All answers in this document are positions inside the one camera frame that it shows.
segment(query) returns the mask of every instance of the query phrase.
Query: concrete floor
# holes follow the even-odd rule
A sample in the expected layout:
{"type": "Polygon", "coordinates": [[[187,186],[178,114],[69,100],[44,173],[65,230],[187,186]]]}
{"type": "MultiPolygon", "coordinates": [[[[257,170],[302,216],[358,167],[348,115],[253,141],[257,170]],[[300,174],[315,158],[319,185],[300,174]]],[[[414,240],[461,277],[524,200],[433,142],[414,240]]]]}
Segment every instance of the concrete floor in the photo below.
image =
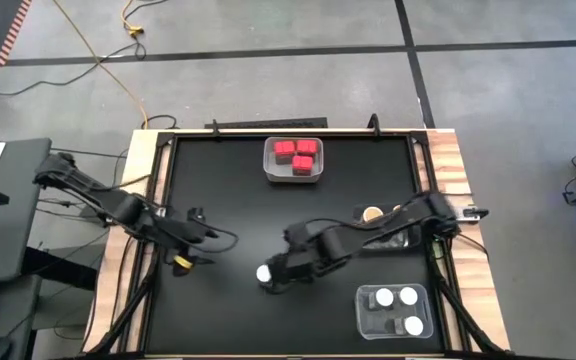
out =
{"type": "MultiPolygon", "coordinates": [[[[62,2],[100,55],[130,43],[117,18],[121,2],[62,2]]],[[[416,44],[576,40],[576,1],[405,5],[416,44]]],[[[150,54],[403,44],[391,0],[171,0],[143,9],[134,23],[146,28],[150,54]]],[[[52,2],[35,0],[11,58],[86,55],[52,2]]],[[[576,207],[561,197],[574,175],[569,159],[576,153],[576,48],[421,53],[419,60],[436,125],[457,129],[475,200],[491,209],[482,226],[512,348],[576,358],[576,207]]],[[[85,68],[6,67],[0,69],[0,90],[68,79],[85,68]]],[[[327,116],[331,127],[363,127],[372,112],[384,126],[423,126],[404,53],[109,68],[151,115],[175,115],[184,128],[213,118],[314,116],[327,116]]],[[[140,123],[134,105],[100,71],[68,87],[0,97],[4,140],[48,136],[55,146],[118,154],[140,123]]],[[[84,171],[112,181],[114,159],[77,160],[84,171]]],[[[64,248],[98,233],[95,226],[54,223],[42,214],[30,242],[64,248]]],[[[40,336],[35,358],[56,354],[60,344],[53,340],[40,336]]]]}

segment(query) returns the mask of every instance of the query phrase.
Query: black clamp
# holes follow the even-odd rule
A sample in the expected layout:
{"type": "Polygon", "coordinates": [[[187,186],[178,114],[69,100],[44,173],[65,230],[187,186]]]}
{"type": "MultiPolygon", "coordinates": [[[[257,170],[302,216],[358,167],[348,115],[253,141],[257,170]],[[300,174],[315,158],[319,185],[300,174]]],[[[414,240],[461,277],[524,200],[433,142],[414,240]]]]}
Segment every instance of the black clamp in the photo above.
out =
{"type": "Polygon", "coordinates": [[[377,114],[372,114],[370,116],[370,120],[368,121],[368,126],[366,126],[366,128],[374,129],[375,137],[381,137],[381,126],[379,125],[379,117],[377,114]]]}
{"type": "Polygon", "coordinates": [[[217,124],[217,120],[212,119],[212,137],[215,138],[216,141],[221,141],[221,132],[219,132],[219,124],[217,124]]]}

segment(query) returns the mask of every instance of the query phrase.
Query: table leg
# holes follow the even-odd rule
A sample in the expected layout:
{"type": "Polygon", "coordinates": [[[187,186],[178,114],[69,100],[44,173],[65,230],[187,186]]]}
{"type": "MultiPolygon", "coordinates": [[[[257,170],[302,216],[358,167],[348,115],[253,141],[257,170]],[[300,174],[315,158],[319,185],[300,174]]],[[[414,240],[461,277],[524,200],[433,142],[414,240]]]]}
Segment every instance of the table leg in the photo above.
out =
{"type": "Polygon", "coordinates": [[[37,274],[84,290],[95,290],[97,270],[51,255],[31,247],[26,248],[21,273],[37,274]]]}

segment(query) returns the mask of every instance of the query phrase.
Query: metal frame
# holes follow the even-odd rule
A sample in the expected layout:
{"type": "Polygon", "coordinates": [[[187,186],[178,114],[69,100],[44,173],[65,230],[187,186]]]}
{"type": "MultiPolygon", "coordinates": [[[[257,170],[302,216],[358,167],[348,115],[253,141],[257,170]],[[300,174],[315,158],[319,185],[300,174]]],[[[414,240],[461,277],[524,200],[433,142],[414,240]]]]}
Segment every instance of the metal frame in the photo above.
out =
{"type": "MultiPolygon", "coordinates": [[[[214,141],[221,141],[222,139],[225,138],[242,138],[242,137],[268,137],[271,136],[272,134],[276,134],[276,133],[281,133],[283,136],[304,136],[306,134],[309,134],[311,136],[317,136],[317,137],[357,137],[357,138],[362,138],[362,137],[366,137],[366,138],[373,138],[375,141],[379,141],[382,138],[392,138],[392,137],[404,137],[406,139],[407,142],[407,150],[409,153],[409,165],[412,167],[412,171],[411,171],[411,176],[412,176],[412,180],[413,180],[413,184],[415,186],[415,190],[416,191],[420,191],[421,190],[421,180],[420,180],[420,175],[419,175],[419,169],[417,167],[417,158],[416,158],[416,154],[414,151],[414,144],[417,143],[421,146],[422,148],[422,153],[423,153],[423,157],[424,157],[424,164],[426,167],[426,172],[428,174],[428,182],[430,185],[431,189],[437,189],[437,180],[434,174],[434,167],[432,164],[432,157],[431,157],[431,153],[430,153],[430,148],[429,148],[429,142],[428,142],[428,136],[427,133],[425,131],[394,131],[394,132],[389,132],[386,131],[384,133],[381,132],[381,130],[378,127],[378,122],[377,122],[377,126],[374,130],[369,130],[369,131],[364,131],[364,132],[357,132],[359,130],[355,129],[355,131],[347,131],[344,129],[300,129],[298,131],[293,131],[291,129],[286,130],[286,131],[281,131],[282,129],[268,129],[266,131],[251,131],[250,129],[238,129],[236,131],[224,131],[224,132],[219,132],[219,129],[214,129],[213,132],[211,134],[203,131],[203,132],[191,132],[191,133],[166,133],[166,132],[162,132],[159,134],[158,139],[157,139],[157,152],[155,155],[155,161],[153,164],[153,172],[152,174],[154,174],[154,176],[151,178],[151,182],[148,185],[148,198],[152,199],[153,195],[154,195],[154,186],[151,186],[153,184],[157,183],[158,180],[158,174],[159,174],[159,170],[160,170],[160,163],[162,160],[162,148],[163,146],[165,146],[166,144],[169,144],[169,146],[171,146],[170,149],[170,153],[169,153],[169,161],[168,161],[168,168],[166,171],[166,178],[164,181],[164,189],[163,189],[163,201],[162,201],[162,206],[168,206],[168,198],[170,195],[170,184],[171,184],[171,179],[172,179],[172,174],[174,171],[174,158],[177,152],[177,146],[178,143],[184,139],[184,138],[199,138],[199,139],[214,139],[214,141]]],[[[454,287],[455,292],[457,293],[458,297],[461,300],[461,296],[459,294],[459,286],[457,283],[457,276],[455,273],[455,268],[454,268],[454,262],[452,259],[452,254],[448,251],[446,244],[442,243],[443,245],[443,251],[444,254],[446,254],[444,257],[446,259],[446,268],[447,268],[447,272],[448,272],[448,279],[450,281],[451,286],[454,287]]],[[[143,263],[143,254],[145,251],[145,245],[142,247],[139,247],[137,249],[137,261],[135,262],[135,266],[133,268],[133,272],[131,273],[131,290],[130,290],[130,294],[132,295],[134,293],[134,290],[136,289],[137,285],[138,285],[138,279],[140,278],[141,272],[140,271],[134,271],[137,269],[141,269],[142,267],[142,263],[143,263]]],[[[426,254],[426,259],[427,261],[435,261],[434,257],[432,257],[432,248],[428,248],[425,250],[425,254],[426,254]]],[[[153,258],[151,261],[160,261],[160,258],[153,258]]],[[[145,299],[145,311],[143,313],[142,319],[141,319],[141,330],[140,330],[140,334],[139,334],[139,341],[137,344],[137,349],[138,351],[145,351],[145,347],[148,341],[148,325],[150,322],[150,315],[151,315],[151,307],[152,307],[152,294],[156,291],[156,288],[153,288],[150,290],[149,294],[146,296],[145,299]]],[[[439,327],[441,328],[441,342],[444,346],[445,350],[449,350],[451,349],[451,342],[450,342],[450,333],[448,331],[447,325],[446,325],[446,312],[445,312],[445,308],[444,308],[444,304],[443,304],[443,298],[442,295],[438,289],[438,287],[433,286],[433,294],[435,296],[435,302],[437,304],[437,310],[439,310],[439,314],[437,314],[437,318],[439,320],[439,327]]],[[[460,335],[460,340],[462,343],[462,346],[464,347],[464,349],[470,349],[470,342],[468,340],[468,335],[463,327],[463,324],[458,321],[458,325],[459,325],[459,335],[460,335]]],[[[120,351],[125,351],[126,350],[126,345],[127,345],[127,341],[128,341],[128,332],[130,331],[130,326],[126,327],[126,331],[124,331],[124,333],[122,334],[122,336],[120,337],[120,345],[119,345],[119,350],[120,351]]]]}

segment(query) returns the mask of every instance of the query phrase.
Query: black tabletop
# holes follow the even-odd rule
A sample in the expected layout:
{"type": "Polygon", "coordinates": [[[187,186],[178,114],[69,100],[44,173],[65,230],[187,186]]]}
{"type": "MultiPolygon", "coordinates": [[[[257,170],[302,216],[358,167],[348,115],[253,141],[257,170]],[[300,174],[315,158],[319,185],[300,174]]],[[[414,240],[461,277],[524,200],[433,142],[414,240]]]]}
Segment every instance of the black tabletop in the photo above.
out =
{"type": "Polygon", "coordinates": [[[26,359],[40,285],[38,276],[25,276],[0,285],[0,337],[21,323],[9,335],[12,342],[9,360],[26,359]]]}
{"type": "Polygon", "coordinates": [[[10,197],[10,203],[0,206],[0,282],[21,272],[39,198],[39,187],[32,181],[50,145],[49,139],[11,141],[1,154],[0,192],[10,197]]]}
{"type": "MultiPolygon", "coordinates": [[[[206,257],[183,278],[162,266],[152,298],[146,351],[152,354],[394,354],[442,350],[429,339],[372,340],[357,331],[354,296],[366,284],[420,283],[429,289],[424,250],[358,257],[345,268],[269,295],[256,268],[286,248],[283,229],[315,217],[351,221],[358,204],[403,203],[415,192],[402,138],[322,138],[317,184],[271,184],[262,168],[265,139],[184,139],[174,158],[168,204],[183,218],[203,206],[208,223],[237,233],[227,253],[206,257]]],[[[230,242],[227,236],[212,247],[230,242]]]]}

